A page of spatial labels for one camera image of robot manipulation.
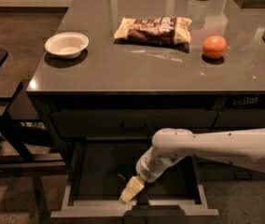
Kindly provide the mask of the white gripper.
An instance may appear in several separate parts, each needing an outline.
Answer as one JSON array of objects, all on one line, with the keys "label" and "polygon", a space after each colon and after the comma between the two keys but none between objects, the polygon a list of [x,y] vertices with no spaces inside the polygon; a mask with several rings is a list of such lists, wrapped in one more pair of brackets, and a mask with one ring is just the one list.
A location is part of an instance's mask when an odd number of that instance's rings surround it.
[{"label": "white gripper", "polygon": [[157,180],[168,168],[178,164],[182,157],[162,157],[157,149],[151,147],[136,163],[137,176],[132,176],[124,190],[121,192],[119,201],[128,203],[145,186],[144,182],[152,183]]}]

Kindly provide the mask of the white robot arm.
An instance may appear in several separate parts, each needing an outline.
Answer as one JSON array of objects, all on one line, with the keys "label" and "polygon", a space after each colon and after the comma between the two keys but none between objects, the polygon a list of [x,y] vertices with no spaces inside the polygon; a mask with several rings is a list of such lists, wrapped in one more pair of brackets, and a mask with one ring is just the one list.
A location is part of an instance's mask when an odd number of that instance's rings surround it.
[{"label": "white robot arm", "polygon": [[[149,150],[136,163],[136,175],[121,192],[128,203],[164,171],[188,156],[223,162],[265,173],[265,128],[219,133],[193,133],[185,129],[157,131]],[[146,205],[125,213],[123,224],[208,224],[216,209],[184,211],[177,204]]]}]

